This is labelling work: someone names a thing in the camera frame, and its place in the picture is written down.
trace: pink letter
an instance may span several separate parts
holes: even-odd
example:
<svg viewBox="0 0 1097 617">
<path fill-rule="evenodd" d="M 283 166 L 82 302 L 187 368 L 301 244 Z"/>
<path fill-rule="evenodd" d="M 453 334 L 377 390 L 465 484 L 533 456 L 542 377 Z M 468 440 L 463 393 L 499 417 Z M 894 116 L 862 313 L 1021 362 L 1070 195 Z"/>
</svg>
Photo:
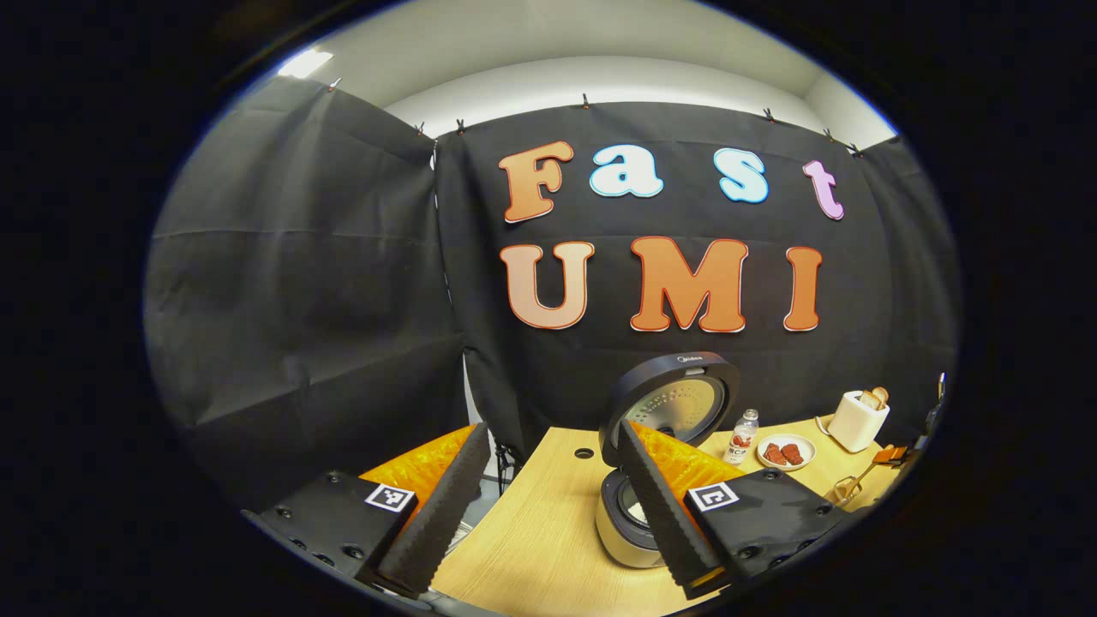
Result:
<svg viewBox="0 0 1097 617">
<path fill-rule="evenodd" d="M 834 193 L 830 192 L 830 187 L 834 186 L 834 176 L 827 173 L 823 169 L 823 164 L 817 160 L 804 166 L 804 176 L 812 179 L 812 186 L 815 187 L 815 199 L 818 200 L 823 214 L 835 221 L 841 218 L 846 212 L 840 203 L 834 201 Z"/>
</svg>

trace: orange letter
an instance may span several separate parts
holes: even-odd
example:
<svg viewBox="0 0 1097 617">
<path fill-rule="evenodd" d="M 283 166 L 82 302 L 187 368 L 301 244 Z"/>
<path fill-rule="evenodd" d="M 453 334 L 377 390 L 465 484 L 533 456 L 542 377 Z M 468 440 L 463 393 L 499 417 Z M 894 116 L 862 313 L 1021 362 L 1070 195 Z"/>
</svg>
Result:
<svg viewBox="0 0 1097 617">
<path fill-rule="evenodd" d="M 709 308 L 698 323 L 702 330 L 739 332 L 746 327 L 747 322 L 739 314 L 739 281 L 747 245 L 738 240 L 713 240 L 701 258 L 697 273 L 690 271 L 686 257 L 670 238 L 636 238 L 632 243 L 632 251 L 640 256 L 644 280 L 640 292 L 640 313 L 631 322 L 633 329 L 667 329 L 670 318 L 663 314 L 664 294 L 670 301 L 678 327 L 682 329 L 693 324 L 705 298 L 709 299 Z M 682 319 L 683 315 L 689 315 L 689 319 Z"/>
<path fill-rule="evenodd" d="M 552 251 L 564 262 L 564 302 L 548 308 L 538 300 L 541 247 L 508 246 L 499 251 L 507 265 L 507 295 L 514 315 L 535 328 L 563 329 L 575 325 L 587 312 L 587 259 L 595 254 L 590 243 L 561 243 Z"/>
<path fill-rule="evenodd" d="M 792 263 L 792 307 L 784 316 L 784 329 L 807 332 L 819 325 L 815 314 L 815 282 L 823 256 L 814 248 L 794 246 L 784 251 Z"/>
<path fill-rule="evenodd" d="M 543 158 L 572 160 L 574 155 L 567 142 L 555 142 L 500 160 L 499 169 L 507 170 L 507 183 L 510 186 L 510 207 L 502 213 L 502 220 L 518 223 L 552 212 L 552 200 L 541 197 L 541 184 L 555 193 L 564 176 L 555 160 L 544 161 L 541 169 L 538 169 L 538 161 Z"/>
</svg>

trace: wooden table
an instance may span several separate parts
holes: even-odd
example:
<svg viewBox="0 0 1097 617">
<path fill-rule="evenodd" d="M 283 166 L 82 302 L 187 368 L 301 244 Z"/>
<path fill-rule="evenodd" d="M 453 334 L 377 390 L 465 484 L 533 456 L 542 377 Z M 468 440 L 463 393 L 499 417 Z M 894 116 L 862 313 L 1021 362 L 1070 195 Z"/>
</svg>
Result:
<svg viewBox="0 0 1097 617">
<path fill-rule="evenodd" d="M 823 418 L 826 426 L 830 416 Z M 851 455 L 819 431 L 814 419 L 762 427 L 761 438 L 792 433 L 811 439 L 815 459 L 790 475 L 825 495 L 839 479 L 860 475 L 880 446 Z M 732 431 L 713 434 L 701 450 L 722 457 Z M 576 458 L 579 448 L 593 450 Z M 754 449 L 739 469 L 762 469 Z M 513 615 L 667 615 L 704 602 L 687 601 L 666 566 L 635 570 L 618 564 L 602 548 L 595 508 L 602 480 L 598 433 L 552 428 L 525 467 L 483 520 L 441 563 L 431 586 L 462 602 Z M 879 468 L 862 482 L 846 509 L 871 504 L 897 470 Z"/>
</svg>

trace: white plate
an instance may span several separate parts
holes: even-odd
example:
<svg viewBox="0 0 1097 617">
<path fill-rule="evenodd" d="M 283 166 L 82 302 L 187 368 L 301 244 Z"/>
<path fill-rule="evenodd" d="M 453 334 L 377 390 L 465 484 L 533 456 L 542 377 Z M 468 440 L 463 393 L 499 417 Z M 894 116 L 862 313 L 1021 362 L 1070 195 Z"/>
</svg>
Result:
<svg viewBox="0 0 1097 617">
<path fill-rule="evenodd" d="M 800 456 L 804 459 L 804 462 L 800 464 L 777 464 L 776 462 L 770 461 L 762 456 L 766 452 L 766 448 L 768 448 L 770 444 L 777 444 L 778 448 L 783 448 L 789 444 L 795 444 L 796 448 L 800 448 Z M 815 444 L 812 444 L 811 439 L 799 435 L 770 435 L 758 442 L 758 447 L 755 448 L 755 453 L 758 456 L 758 460 L 761 461 L 761 464 L 766 467 L 782 469 L 784 471 L 793 471 L 812 462 L 812 459 L 815 458 Z"/>
</svg>

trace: foam pad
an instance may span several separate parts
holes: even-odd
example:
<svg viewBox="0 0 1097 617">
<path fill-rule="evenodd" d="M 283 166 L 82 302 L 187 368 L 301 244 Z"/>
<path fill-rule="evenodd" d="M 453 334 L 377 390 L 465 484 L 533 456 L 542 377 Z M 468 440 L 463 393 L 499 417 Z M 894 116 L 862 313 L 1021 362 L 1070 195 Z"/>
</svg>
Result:
<svg viewBox="0 0 1097 617">
<path fill-rule="evenodd" d="M 417 596 L 427 592 L 445 549 L 476 496 L 489 456 L 487 425 L 479 423 L 442 474 L 430 500 L 400 532 L 381 560 L 377 572 L 395 584 L 393 591 Z"/>
<path fill-rule="evenodd" d="M 695 581 L 720 569 L 721 559 L 678 504 L 655 461 L 647 456 L 636 430 L 627 423 L 621 425 L 618 451 L 622 468 L 644 508 L 655 545 L 663 553 L 675 583 L 686 592 L 686 597 L 699 597 L 726 585 L 720 575 L 694 585 Z"/>
</svg>

